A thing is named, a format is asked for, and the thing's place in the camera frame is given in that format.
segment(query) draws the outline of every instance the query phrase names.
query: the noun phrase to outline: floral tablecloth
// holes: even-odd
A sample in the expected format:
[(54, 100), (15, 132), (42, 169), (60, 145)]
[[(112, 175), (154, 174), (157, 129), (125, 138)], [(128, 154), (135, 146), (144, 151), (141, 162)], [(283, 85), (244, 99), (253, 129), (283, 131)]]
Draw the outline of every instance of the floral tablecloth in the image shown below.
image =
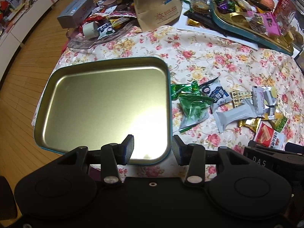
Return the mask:
[[(227, 92), (232, 90), (252, 91), (252, 86), (275, 86), (278, 92), (278, 105), (288, 118), (283, 133), (286, 141), (304, 146), (304, 78), (294, 59), (283, 53), (246, 46), (218, 38), (209, 34), (180, 31), (170, 26), (162, 26), (152, 32), (141, 33), (134, 27), (123, 38), (94, 46), (88, 50), (67, 48), (60, 57), (54, 71), (78, 63), (117, 57), (156, 56), (169, 67), (172, 83), (202, 84), (219, 76), (221, 85)], [(36, 109), (32, 125), (35, 125)], [(233, 108), (227, 103), (218, 111)], [(217, 131), (213, 115), (180, 134), (178, 128), (182, 119), (179, 101), (172, 102), (173, 134), (179, 134), (186, 143), (198, 143), (208, 150), (227, 146), (243, 153), (244, 147), (253, 139), (254, 133), (247, 127), (238, 128), (237, 123), (227, 126), (224, 133)], [(153, 166), (119, 166), (122, 178), (139, 177), (184, 177), (187, 167), (180, 167), (172, 154)], [(215, 167), (206, 166), (206, 179), (215, 175)]]

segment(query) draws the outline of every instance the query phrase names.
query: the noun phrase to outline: metal tray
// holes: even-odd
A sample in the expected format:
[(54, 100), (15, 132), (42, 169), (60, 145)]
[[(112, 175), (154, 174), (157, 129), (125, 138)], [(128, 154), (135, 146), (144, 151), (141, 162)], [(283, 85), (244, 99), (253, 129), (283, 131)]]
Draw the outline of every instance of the metal tray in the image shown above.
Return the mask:
[(171, 100), (166, 63), (136, 57), (58, 69), (49, 79), (37, 115), (40, 147), (66, 153), (98, 150), (134, 135), (130, 164), (154, 164), (170, 151)]
[[(216, 6), (214, 0), (211, 0), (210, 10), (212, 19), (221, 28), (242, 35), (246, 38), (252, 39), (260, 44), (263, 44), (270, 49), (282, 52), (284, 54), (293, 55), (293, 47), (285, 41), (284, 37), (276, 38), (275, 40), (253, 31), (248, 27), (244, 27), (240, 23), (240, 19), (243, 18), (241, 15), (235, 15), (237, 13), (221, 14)], [(279, 43), (279, 40), (285, 43), (285, 46)]]

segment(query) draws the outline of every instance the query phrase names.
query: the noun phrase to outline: green snack packet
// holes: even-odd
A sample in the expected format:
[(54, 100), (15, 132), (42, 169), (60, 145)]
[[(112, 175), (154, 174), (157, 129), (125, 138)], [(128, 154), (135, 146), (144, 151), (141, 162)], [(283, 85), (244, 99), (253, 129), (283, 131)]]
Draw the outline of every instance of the green snack packet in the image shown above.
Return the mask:
[(282, 115), (280, 118), (275, 120), (270, 120), (269, 122), (275, 131), (281, 133), (287, 123), (287, 118), (284, 115)]
[(206, 108), (214, 102), (214, 99), (186, 93), (179, 96), (179, 101), (184, 112), (179, 131), (183, 133), (209, 117)]
[(197, 81), (190, 84), (171, 84), (171, 99), (176, 100), (180, 94), (194, 93), (196, 96), (201, 96)]

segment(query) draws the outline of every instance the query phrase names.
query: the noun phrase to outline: pink snack packet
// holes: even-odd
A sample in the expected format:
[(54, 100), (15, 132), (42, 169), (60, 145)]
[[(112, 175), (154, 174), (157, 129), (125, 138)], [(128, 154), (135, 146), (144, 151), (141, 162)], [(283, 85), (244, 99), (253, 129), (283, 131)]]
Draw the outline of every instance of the pink snack packet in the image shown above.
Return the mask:
[(259, 19), (261, 23), (263, 23), (264, 27), (267, 29), (267, 34), (270, 36), (271, 34), (275, 34), (280, 36), (280, 28), (274, 15), (271, 12), (268, 13), (253, 13), (251, 11), (247, 11), (247, 14), (252, 17), (256, 17)]

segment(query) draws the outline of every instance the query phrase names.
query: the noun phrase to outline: screw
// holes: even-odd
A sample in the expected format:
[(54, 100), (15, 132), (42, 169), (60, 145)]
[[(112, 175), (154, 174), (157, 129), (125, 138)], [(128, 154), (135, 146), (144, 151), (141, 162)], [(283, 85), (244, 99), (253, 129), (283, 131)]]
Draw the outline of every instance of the screw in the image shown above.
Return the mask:
[(113, 183), (117, 183), (119, 179), (118, 177), (115, 176), (107, 176), (103, 180), (105, 183), (113, 184)]
[(187, 181), (190, 183), (200, 183), (203, 179), (200, 176), (189, 176), (187, 177)]

